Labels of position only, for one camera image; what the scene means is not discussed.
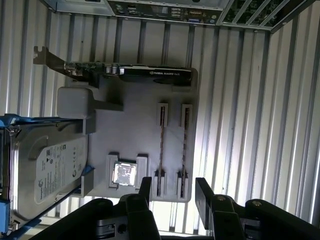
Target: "hard drive label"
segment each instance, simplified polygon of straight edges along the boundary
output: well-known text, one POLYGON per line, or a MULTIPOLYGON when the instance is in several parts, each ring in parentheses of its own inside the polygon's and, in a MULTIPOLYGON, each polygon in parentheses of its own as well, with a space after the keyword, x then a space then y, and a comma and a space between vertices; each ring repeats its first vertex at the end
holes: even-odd
POLYGON ((34 199, 41 204, 78 179, 85 166, 86 138, 79 138, 44 148, 36 161, 34 199))

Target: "screw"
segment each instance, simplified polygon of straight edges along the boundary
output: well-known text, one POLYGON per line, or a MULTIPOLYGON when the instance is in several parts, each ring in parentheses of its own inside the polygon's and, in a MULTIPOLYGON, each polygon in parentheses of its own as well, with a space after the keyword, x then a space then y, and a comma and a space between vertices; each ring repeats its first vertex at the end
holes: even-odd
POLYGON ((224 201, 226 200, 226 198, 224 196, 218 196, 216 199, 218 199, 219 201, 224 201))
POLYGON ((127 225, 121 224, 121 225, 118 227, 118 233, 124 234, 126 231, 127 231, 127 225))
POLYGON ((259 201, 253 201, 252 204, 255 205, 255 206, 257 206, 257 207, 262 206, 262 203, 259 202, 259 201))

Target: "seagate hard drive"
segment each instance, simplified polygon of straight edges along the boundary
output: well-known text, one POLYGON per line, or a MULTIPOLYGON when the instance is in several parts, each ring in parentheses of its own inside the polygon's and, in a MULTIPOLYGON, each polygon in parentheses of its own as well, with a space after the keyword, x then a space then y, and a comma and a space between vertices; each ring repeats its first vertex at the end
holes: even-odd
POLYGON ((88 154, 82 129, 82 120, 0 128, 1 209, 9 215, 1 232, 21 228, 81 184, 88 154))

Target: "metal panel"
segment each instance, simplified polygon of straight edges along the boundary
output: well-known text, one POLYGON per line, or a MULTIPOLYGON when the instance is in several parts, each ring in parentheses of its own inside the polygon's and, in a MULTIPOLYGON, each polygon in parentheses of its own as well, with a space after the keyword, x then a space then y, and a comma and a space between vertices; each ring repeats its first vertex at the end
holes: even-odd
MULTIPOLYGON (((199 113, 193 177, 240 204, 263 198, 319 225, 320 2, 269 33, 54 14, 0 1, 0 115, 55 116, 64 76, 33 65, 33 46, 62 59, 194 67, 199 113)), ((154 202, 161 230, 206 234, 194 204, 154 202)), ((48 216, 90 201, 70 198, 48 216)))

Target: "metal bracket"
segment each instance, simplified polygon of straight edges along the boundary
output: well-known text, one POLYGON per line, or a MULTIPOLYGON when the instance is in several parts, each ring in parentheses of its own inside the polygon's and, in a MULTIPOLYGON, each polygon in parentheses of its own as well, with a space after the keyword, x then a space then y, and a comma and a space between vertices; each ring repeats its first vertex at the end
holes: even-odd
POLYGON ((53 53, 49 52, 49 49, 47 47, 43 46, 42 49, 39 50, 38 46, 34 46, 33 53, 33 64, 45 65, 48 68, 60 74, 63 74, 75 81, 88 82, 89 85, 96 88, 99 86, 99 77, 95 77, 92 73, 86 71, 83 71, 81 76, 74 75, 73 72, 67 71, 65 69, 66 62, 53 53))

